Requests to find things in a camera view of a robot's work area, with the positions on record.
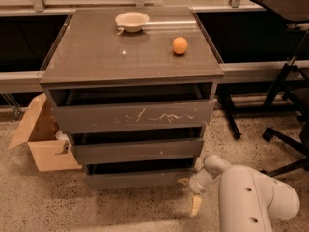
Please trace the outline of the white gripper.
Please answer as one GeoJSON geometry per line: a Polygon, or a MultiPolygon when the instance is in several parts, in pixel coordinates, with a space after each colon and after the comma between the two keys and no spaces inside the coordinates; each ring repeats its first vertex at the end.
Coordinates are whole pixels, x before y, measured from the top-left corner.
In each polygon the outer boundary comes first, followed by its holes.
{"type": "Polygon", "coordinates": [[[207,187],[217,181],[219,176],[209,172],[206,168],[201,168],[190,178],[180,178],[178,183],[188,186],[189,190],[194,194],[191,201],[190,216],[194,218],[200,211],[202,204],[202,196],[207,187]]]}

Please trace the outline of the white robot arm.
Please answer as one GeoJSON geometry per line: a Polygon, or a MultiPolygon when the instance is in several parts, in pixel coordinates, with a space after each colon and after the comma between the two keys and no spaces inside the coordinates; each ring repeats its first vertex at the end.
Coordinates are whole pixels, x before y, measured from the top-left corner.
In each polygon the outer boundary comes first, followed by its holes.
{"type": "Polygon", "coordinates": [[[290,185],[218,155],[205,156],[203,167],[179,182],[192,193],[193,216],[207,187],[218,183],[220,232],[273,232],[274,219],[290,220],[300,209],[298,194],[290,185]]]}

